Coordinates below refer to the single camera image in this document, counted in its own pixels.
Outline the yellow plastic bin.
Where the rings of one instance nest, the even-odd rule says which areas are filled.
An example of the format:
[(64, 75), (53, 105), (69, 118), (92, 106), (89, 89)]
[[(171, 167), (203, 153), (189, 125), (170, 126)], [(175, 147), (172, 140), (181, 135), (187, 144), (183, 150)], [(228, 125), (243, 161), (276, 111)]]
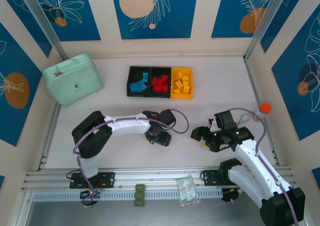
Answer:
[(171, 92), (170, 92), (170, 97), (172, 98), (172, 91), (174, 89), (178, 89), (177, 86), (175, 85), (176, 81), (180, 81), (181, 83), (183, 83), (182, 78), (178, 79), (177, 78), (177, 74), (180, 72), (183, 75), (187, 75), (190, 77), (189, 80), (189, 86), (191, 87), (190, 89), (190, 94), (184, 94), (183, 93), (183, 88), (179, 89), (180, 90), (180, 97), (179, 99), (192, 99), (193, 98), (193, 91), (194, 91), (194, 79), (193, 79), (193, 70), (192, 68), (185, 68), (185, 67), (172, 67), (171, 68)]

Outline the small bottle orange cap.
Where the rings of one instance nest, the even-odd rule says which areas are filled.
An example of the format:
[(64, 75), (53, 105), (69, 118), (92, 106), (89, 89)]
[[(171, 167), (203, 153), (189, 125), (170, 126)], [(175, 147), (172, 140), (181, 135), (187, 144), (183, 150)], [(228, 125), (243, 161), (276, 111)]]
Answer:
[(272, 106), (270, 104), (262, 103), (256, 110), (255, 114), (260, 118), (264, 118), (271, 111), (272, 111)]

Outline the clear plastic bag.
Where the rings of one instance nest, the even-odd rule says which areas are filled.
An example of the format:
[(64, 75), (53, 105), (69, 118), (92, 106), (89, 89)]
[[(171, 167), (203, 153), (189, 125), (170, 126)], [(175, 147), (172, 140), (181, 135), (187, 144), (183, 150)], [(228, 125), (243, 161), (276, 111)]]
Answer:
[(196, 185), (191, 175), (177, 179), (180, 206), (182, 208), (198, 205), (201, 201), (196, 192)]

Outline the small electronics board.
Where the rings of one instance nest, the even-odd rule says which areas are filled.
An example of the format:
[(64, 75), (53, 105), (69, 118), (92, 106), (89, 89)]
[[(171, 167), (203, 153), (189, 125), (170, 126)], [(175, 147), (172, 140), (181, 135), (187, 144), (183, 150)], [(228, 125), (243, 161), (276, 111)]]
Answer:
[(80, 193), (80, 200), (84, 206), (93, 206), (101, 197), (101, 189), (86, 190)]
[(241, 187), (222, 189), (222, 201), (234, 203), (247, 196)]

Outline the black plastic bin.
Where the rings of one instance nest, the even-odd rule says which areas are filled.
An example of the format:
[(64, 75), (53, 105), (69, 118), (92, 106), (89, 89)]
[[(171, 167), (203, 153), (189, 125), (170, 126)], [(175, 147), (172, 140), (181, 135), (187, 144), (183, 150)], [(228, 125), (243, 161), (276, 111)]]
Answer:
[[(129, 67), (129, 73), (126, 83), (126, 93), (128, 97), (149, 97), (149, 89), (150, 89), (150, 67), (147, 66), (130, 66)], [(138, 81), (142, 81), (143, 78), (143, 72), (148, 72), (148, 83), (145, 83), (147, 85), (147, 90), (145, 92), (131, 92), (130, 91), (130, 84), (135, 83)]]
[[(170, 98), (171, 96), (171, 79), (172, 79), (172, 69), (170, 67), (151, 67), (150, 68), (150, 78), (149, 78), (149, 96), (153, 98)], [(162, 75), (168, 75), (169, 76), (169, 92), (168, 93), (154, 93), (153, 87), (151, 85), (151, 80), (153, 77), (162, 78)]]

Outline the mint green zip case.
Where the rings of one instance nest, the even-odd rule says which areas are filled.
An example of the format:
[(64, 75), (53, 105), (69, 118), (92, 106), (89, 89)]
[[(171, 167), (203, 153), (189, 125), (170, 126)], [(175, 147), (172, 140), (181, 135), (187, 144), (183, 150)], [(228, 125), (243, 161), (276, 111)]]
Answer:
[(56, 102), (69, 106), (102, 89), (101, 75), (88, 54), (80, 54), (43, 71), (47, 89)]

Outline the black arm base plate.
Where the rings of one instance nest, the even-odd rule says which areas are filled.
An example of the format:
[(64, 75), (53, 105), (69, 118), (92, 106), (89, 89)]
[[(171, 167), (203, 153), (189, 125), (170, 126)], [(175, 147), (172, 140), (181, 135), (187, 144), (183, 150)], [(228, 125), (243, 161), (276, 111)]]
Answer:
[(236, 188), (237, 185), (229, 180), (227, 171), (223, 170), (204, 170), (200, 174), (205, 186), (231, 187)]
[[(114, 172), (102, 172), (88, 179), (94, 189), (113, 188), (115, 183)], [(89, 188), (89, 184), (81, 173), (72, 173), (70, 178), (70, 189)]]

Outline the aluminium mounting rail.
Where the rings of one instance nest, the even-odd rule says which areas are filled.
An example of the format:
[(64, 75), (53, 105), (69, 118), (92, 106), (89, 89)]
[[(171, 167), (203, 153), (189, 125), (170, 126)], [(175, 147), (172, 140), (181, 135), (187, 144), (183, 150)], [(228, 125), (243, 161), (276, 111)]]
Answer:
[[(136, 169), (100, 169), (100, 172), (114, 172), (113, 190), (132, 190), (136, 184), (144, 184), (152, 190), (174, 189), (177, 179), (188, 175), (193, 177), (197, 188), (204, 188), (200, 173), (204, 170), (217, 170), (213, 167), (196, 168), (136, 168)], [(43, 169), (27, 172), (21, 187), (22, 192), (59, 192), (71, 191), (66, 174), (71, 169)]]

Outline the aluminium frame post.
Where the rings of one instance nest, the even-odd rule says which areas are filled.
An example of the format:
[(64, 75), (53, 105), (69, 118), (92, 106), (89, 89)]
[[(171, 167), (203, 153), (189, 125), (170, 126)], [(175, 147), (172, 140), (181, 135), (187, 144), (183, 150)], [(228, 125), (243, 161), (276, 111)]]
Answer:
[(51, 44), (53, 49), (56, 51), (59, 58), (61, 60), (67, 60), (68, 56), (64, 51), (56, 32), (54, 31), (50, 21), (48, 20), (38, 0), (24, 0), (24, 2), (26, 3), (33, 17), (37, 21), (41, 30), (45, 34), (49, 43)]
[(245, 54), (243, 56), (244, 62), (248, 63), (250, 58), (253, 56), (256, 48), (258, 47), (262, 37), (264, 36), (267, 28), (269, 27), (271, 21), (273, 20), (277, 10), (279, 9), (283, 0), (270, 0), (265, 13), (257, 26), (255, 33), (253, 34), (251, 41)]

